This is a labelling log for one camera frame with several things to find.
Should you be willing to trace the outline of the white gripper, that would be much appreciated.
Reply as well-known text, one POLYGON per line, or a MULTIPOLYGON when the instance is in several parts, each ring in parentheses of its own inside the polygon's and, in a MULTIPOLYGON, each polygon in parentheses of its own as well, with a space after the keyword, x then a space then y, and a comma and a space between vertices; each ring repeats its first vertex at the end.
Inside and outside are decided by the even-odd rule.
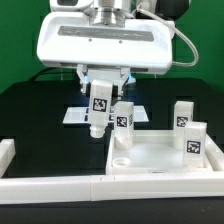
MULTIPOLYGON (((119 69, 163 75, 172 65, 172 28, 145 19, 127 19, 122 27, 92 25, 82 12, 53 12, 42 23, 37 56, 48 67, 83 65, 98 75, 119 69)), ((90 90, 90 82, 80 82, 84 96, 90 90)), ((123 86, 114 84, 112 97, 123 95, 123 86)))

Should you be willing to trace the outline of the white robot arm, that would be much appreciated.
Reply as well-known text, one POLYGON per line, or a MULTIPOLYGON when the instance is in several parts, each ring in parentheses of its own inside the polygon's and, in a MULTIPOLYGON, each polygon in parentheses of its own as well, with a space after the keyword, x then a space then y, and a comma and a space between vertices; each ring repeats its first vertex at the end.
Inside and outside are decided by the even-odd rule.
POLYGON ((110 80, 118 94, 133 72, 165 74, 172 66, 175 21, 191 0, 49 0, 37 56, 48 67, 74 68, 87 92, 110 80))

